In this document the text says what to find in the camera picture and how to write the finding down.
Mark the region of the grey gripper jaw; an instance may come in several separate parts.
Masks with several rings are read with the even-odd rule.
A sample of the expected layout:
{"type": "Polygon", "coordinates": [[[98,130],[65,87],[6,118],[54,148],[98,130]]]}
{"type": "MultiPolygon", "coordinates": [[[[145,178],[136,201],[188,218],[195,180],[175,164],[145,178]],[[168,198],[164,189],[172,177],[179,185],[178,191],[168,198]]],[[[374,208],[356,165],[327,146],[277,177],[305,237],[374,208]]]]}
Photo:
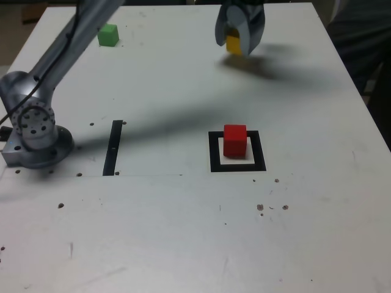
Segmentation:
{"type": "Polygon", "coordinates": [[[227,9],[227,51],[249,56],[259,45],[265,29],[264,3],[235,4],[227,9]]]}
{"type": "Polygon", "coordinates": [[[227,35],[227,4],[221,5],[215,25],[215,39],[219,46],[223,46],[226,43],[227,35]]]}

